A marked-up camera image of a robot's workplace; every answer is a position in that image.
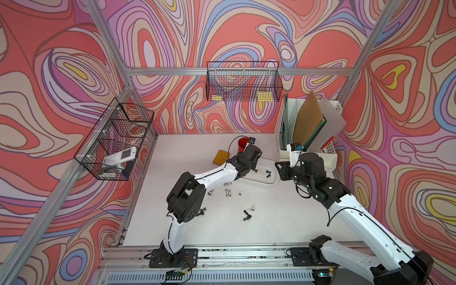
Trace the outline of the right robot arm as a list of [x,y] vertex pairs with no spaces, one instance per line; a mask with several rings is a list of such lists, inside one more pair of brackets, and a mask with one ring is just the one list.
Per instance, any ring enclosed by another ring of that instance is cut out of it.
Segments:
[[329,221],[339,217],[372,250],[373,255],[320,235],[309,243],[308,260],[315,265],[337,264],[373,285],[424,285],[430,281],[433,258],[408,246],[366,211],[339,180],[326,176],[323,158],[302,153],[297,161],[275,163],[282,181],[305,187],[308,196],[324,206]]

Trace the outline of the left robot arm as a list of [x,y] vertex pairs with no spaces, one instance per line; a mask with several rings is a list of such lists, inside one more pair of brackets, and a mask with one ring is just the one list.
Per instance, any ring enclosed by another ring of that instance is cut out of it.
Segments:
[[257,168],[261,155],[260,148],[248,144],[243,152],[211,171],[197,175],[185,172],[179,177],[166,198],[166,216],[171,219],[171,225],[162,244],[167,253],[175,255],[184,248],[185,224],[196,217],[206,192],[245,177]]

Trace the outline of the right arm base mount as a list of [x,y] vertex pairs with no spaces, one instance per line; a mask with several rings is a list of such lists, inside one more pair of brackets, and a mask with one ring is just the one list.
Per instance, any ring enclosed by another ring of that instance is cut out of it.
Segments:
[[322,253],[315,248],[295,247],[289,249],[289,255],[295,267],[334,267],[339,265],[327,261]]

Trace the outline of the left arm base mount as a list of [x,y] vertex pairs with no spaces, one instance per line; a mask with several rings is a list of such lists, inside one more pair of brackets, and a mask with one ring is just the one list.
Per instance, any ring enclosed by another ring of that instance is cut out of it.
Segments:
[[194,268],[198,262],[198,249],[184,248],[172,254],[165,248],[159,248],[144,257],[149,260],[150,268]]

